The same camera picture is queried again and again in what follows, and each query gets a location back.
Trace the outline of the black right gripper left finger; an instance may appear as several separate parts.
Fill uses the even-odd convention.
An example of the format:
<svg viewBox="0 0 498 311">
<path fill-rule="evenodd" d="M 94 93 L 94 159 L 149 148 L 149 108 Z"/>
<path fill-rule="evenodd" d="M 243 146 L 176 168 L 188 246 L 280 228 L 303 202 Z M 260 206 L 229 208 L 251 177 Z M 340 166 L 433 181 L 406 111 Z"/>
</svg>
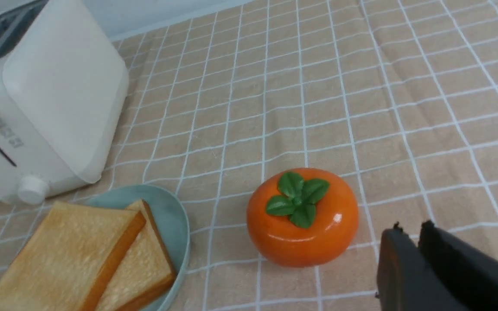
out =
<svg viewBox="0 0 498 311">
<path fill-rule="evenodd" d="M 377 292 L 382 311 L 467 311 L 398 222 L 381 235 Z"/>
</svg>

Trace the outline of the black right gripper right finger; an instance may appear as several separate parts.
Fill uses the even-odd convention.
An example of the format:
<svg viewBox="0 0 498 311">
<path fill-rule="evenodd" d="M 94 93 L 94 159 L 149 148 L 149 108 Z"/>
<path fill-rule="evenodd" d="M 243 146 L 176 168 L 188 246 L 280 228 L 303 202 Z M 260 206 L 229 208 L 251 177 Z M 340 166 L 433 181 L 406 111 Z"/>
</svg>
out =
<svg viewBox="0 0 498 311">
<path fill-rule="evenodd" d="M 498 260 L 431 220 L 421 225 L 418 248 L 444 287 L 470 311 L 498 311 Z"/>
</svg>

